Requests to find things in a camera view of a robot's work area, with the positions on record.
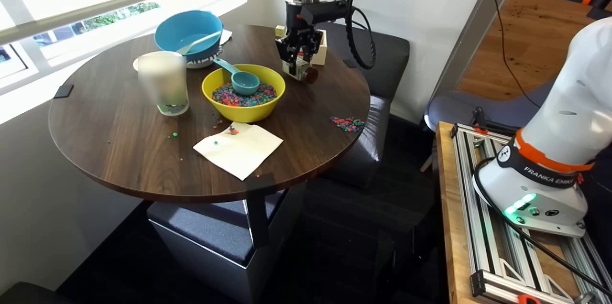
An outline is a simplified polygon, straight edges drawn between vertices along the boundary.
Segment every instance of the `green light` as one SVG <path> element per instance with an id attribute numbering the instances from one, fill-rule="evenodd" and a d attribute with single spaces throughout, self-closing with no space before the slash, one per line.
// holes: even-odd
<path id="1" fill-rule="evenodd" d="M 530 202 L 531 200 L 533 200 L 533 199 L 535 199 L 535 198 L 536 198 L 536 196 L 535 196 L 535 195 L 536 195 L 535 193 L 529 193 L 528 195 L 525 195 L 525 196 L 523 197 L 523 201 L 525 201 L 525 202 Z"/>
<path id="2" fill-rule="evenodd" d="M 516 208 L 516 209 L 519 209 L 519 208 L 521 208 L 522 206 L 524 206 L 524 204 L 526 204 L 526 202 L 525 202 L 525 201 L 523 201 L 522 199 L 518 199 L 518 200 L 517 200 L 517 201 L 514 203 L 514 205 L 512 205 L 512 206 L 514 206 L 514 208 Z"/>
<path id="3" fill-rule="evenodd" d="M 514 208 L 514 206 L 510 206 L 507 209 L 505 209 L 503 212 L 506 215 L 511 215 L 512 213 L 516 212 L 516 208 Z"/>

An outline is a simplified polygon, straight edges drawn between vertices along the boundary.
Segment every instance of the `white spoon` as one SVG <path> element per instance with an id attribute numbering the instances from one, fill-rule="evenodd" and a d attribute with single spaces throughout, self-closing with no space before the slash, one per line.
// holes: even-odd
<path id="1" fill-rule="evenodd" d="M 212 33 L 212 34 L 208 34 L 208 35 L 206 35 L 205 37 L 203 37 L 203 38 L 201 38 L 201 39 L 197 39 L 196 41 L 193 41 L 192 43 L 190 43 L 190 44 L 186 45 L 185 47 L 181 47 L 181 48 L 179 48 L 179 49 L 178 49 L 178 51 L 176 51 L 176 52 L 177 52 L 177 53 L 180 53 L 180 54 L 182 54 L 182 55 L 185 55 L 186 53 L 189 53 L 189 50 L 190 50 L 190 49 L 191 49 L 193 46 L 195 46 L 195 45 L 197 45 L 197 44 L 199 44 L 199 43 L 203 43 L 204 41 L 206 41 L 206 40 L 208 40 L 208 39 L 214 38 L 215 36 L 217 36 L 217 35 L 219 35 L 219 34 L 221 34 L 221 31 L 216 32 L 216 33 Z"/>

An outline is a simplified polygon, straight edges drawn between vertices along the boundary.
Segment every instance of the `table leg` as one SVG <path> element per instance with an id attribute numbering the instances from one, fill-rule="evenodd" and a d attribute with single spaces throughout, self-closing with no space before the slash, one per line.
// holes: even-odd
<path id="1" fill-rule="evenodd" d="M 249 221 L 249 232 L 255 249 L 270 244 L 270 234 L 266 213 L 266 202 L 263 195 L 254 195 L 243 200 L 244 210 Z"/>

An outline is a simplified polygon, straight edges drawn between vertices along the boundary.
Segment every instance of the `black floor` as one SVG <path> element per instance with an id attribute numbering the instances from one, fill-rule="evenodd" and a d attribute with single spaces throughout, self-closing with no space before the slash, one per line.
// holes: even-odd
<path id="1" fill-rule="evenodd" d="M 381 240 L 396 250 L 413 248 L 413 227 L 434 203 L 433 134 L 400 119 L 389 121 L 380 170 L 366 191 L 328 190 L 308 182 L 304 210 L 261 299 L 273 303 L 431 303 L 440 290 L 437 253 L 422 267 L 386 282 Z M 137 208 L 57 292 L 77 304 L 234 303 L 202 284 L 172 258 Z M 377 297 L 381 289 L 389 296 Z"/>

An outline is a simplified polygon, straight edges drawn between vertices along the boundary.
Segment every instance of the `white napkin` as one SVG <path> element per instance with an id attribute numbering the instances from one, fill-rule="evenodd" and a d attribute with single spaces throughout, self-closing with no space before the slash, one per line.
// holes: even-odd
<path id="1" fill-rule="evenodd" d="M 230 134 L 228 127 L 221 133 L 202 139 L 193 145 L 193 149 L 244 181 L 276 150 L 283 139 L 257 125 L 234 122 L 230 126 L 235 128 L 238 134 Z"/>

